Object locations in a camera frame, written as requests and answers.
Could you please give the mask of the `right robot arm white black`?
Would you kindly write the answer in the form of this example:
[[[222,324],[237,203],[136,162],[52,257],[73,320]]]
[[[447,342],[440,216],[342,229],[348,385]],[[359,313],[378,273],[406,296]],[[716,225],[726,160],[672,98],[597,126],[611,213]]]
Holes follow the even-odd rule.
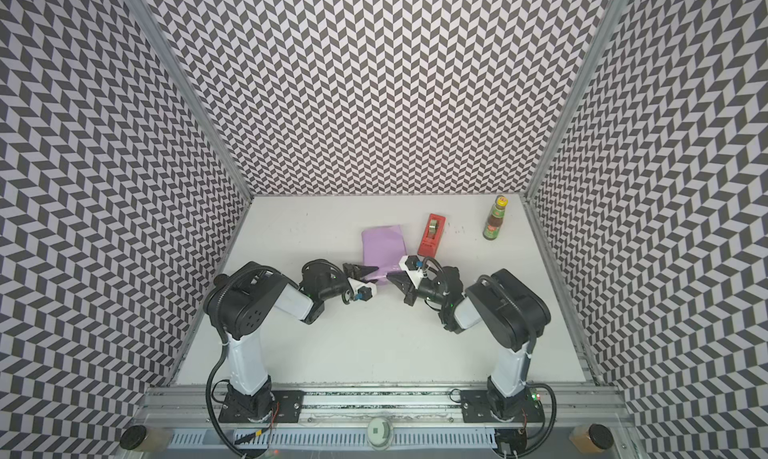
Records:
[[[413,305],[419,299],[435,306],[443,328],[460,334],[482,324],[498,344],[498,355],[487,379],[482,408],[492,420],[514,422],[533,416],[537,399],[528,381],[539,337],[551,322],[545,302],[506,269],[483,275],[465,286],[455,267],[407,263],[387,280]]]

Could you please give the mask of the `pink wrapping paper sheet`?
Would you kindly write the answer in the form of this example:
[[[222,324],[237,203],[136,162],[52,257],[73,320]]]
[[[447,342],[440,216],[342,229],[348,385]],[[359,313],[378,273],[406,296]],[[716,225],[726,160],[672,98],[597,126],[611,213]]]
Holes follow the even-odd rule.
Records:
[[[400,272],[399,263],[407,255],[405,240],[399,225],[365,229],[362,234],[363,264],[376,267],[364,275],[367,281],[385,280],[389,273]]]

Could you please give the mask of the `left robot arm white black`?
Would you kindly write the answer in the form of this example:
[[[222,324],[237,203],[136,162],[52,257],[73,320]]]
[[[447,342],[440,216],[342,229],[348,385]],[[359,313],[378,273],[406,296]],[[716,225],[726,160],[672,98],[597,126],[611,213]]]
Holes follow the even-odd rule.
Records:
[[[311,325],[330,299],[351,304],[367,302],[377,294],[376,281],[348,276],[325,259],[307,262],[301,274],[301,281],[295,282],[271,266],[251,261],[232,275],[214,278],[204,312],[221,339],[219,363],[230,367],[220,421],[264,422],[277,413],[259,333],[272,310]]]

